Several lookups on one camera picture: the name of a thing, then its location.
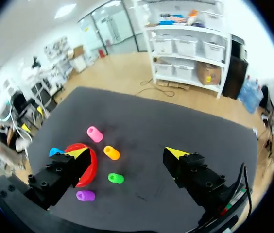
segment pink cylinder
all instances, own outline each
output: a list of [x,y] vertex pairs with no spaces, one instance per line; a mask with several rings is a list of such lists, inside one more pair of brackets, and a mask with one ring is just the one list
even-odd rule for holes
[[89,127],[86,133],[94,142],[100,142],[103,139],[103,134],[95,126]]

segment glass door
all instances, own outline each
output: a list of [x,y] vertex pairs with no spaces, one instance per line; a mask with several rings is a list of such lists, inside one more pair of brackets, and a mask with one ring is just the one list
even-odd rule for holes
[[86,16],[80,20],[79,25],[86,42],[86,50],[89,50],[91,55],[96,58],[101,56],[102,52],[106,55],[106,49],[102,42],[101,35],[99,34],[92,17]]
[[[135,7],[134,7],[133,0],[123,0],[123,2],[126,7],[126,10],[127,10],[128,17],[132,23],[132,27],[134,30],[134,34],[136,36],[136,41],[138,44],[139,52],[145,52],[145,51],[147,51],[146,41],[145,41],[145,37],[142,33],[142,28],[139,25],[139,22],[137,19],[136,11],[134,9]],[[146,8],[146,7],[148,7],[148,4],[145,2],[142,5],[142,7]]]
[[91,15],[108,54],[137,52],[132,27],[121,1],[108,2]]

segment desk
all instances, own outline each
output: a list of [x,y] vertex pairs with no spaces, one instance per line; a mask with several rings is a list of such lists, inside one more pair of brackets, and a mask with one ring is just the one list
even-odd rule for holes
[[[86,134],[96,126],[103,140]],[[252,187],[257,165],[255,133],[234,122],[166,102],[109,91],[78,87],[43,124],[29,146],[34,173],[49,161],[52,147],[65,149],[81,142],[97,153],[98,173],[86,188],[70,188],[50,211],[80,225],[117,231],[152,230],[183,233],[198,225],[204,209],[185,189],[179,189],[163,164],[165,146],[205,157],[212,170],[237,179],[246,163]],[[103,148],[121,152],[110,160]],[[121,185],[108,181],[109,173],[123,174]],[[93,190],[93,202],[80,202],[79,190]]]

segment purple cylinder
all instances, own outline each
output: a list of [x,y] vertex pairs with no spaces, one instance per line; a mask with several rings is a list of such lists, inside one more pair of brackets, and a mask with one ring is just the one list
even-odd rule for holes
[[77,199],[80,201],[93,201],[95,200],[95,193],[92,191],[78,191]]
[[103,134],[95,126],[89,127],[86,133],[96,143],[103,139]]

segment green cylinder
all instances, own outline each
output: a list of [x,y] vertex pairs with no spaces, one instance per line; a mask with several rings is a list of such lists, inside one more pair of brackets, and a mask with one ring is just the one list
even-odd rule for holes
[[117,173],[110,173],[108,175],[108,180],[112,183],[118,183],[121,184],[124,182],[124,176],[119,175]]

